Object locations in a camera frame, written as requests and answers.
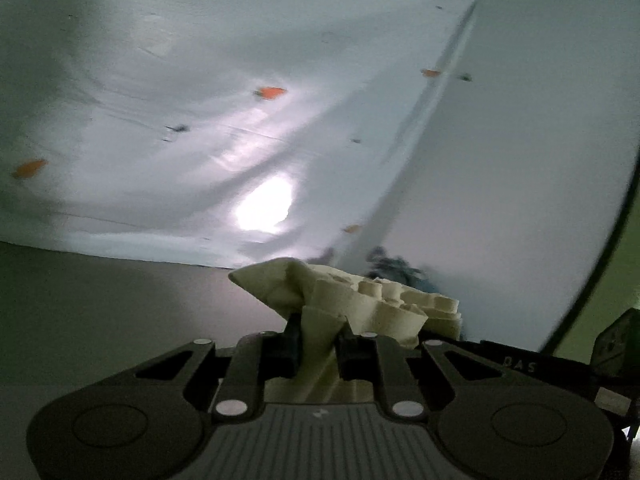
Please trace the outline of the cream long-sleeve shirt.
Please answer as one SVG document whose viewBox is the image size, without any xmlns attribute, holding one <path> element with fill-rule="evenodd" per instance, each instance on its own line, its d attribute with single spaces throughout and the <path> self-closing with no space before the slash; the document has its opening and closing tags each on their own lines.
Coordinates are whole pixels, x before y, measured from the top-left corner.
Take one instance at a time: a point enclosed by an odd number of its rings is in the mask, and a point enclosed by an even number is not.
<svg viewBox="0 0 640 480">
<path fill-rule="evenodd" d="M 334 339 L 347 323 L 356 335 L 377 334 L 412 349 L 421 330 L 457 340 L 462 329 L 459 301 L 421 292 L 386 278 L 362 278 L 332 266 L 277 258 L 244 266 L 230 281 L 286 320 L 302 319 L 303 364 L 292 379 L 266 382 L 271 403 L 367 403 L 373 387 L 338 376 Z"/>
</svg>

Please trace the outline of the pile of patterned clothes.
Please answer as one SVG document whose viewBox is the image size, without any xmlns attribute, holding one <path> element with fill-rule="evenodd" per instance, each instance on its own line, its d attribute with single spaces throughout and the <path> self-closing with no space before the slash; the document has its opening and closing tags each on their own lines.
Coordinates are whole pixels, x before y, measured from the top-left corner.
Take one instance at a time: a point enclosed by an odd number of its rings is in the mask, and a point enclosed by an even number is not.
<svg viewBox="0 0 640 480">
<path fill-rule="evenodd" d="M 422 292 L 434 290 L 422 270 L 415 268 L 404 258 L 390 257 L 382 246 L 372 248 L 366 261 L 369 265 L 368 278 L 384 278 L 384 280 L 404 284 Z"/>
</svg>

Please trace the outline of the clear plastic storage bag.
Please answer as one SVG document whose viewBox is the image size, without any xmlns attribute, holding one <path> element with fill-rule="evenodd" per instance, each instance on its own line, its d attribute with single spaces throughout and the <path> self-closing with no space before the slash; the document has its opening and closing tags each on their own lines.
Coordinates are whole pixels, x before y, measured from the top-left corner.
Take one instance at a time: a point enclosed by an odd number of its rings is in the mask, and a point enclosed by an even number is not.
<svg viewBox="0 0 640 480">
<path fill-rule="evenodd" d="M 1 237 L 360 273 L 538 348 L 622 220 L 639 0 L 1 0 Z"/>
</svg>

